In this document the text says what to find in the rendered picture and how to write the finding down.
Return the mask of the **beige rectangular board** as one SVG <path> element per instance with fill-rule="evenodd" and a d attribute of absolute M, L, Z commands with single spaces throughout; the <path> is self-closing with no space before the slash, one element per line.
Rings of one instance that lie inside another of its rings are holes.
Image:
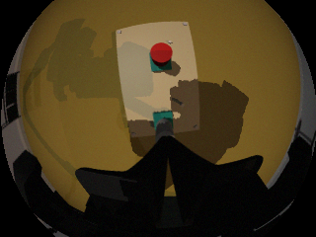
<path fill-rule="evenodd" d="M 118 72 L 130 135 L 200 130 L 198 67 L 186 21 L 116 31 Z"/>

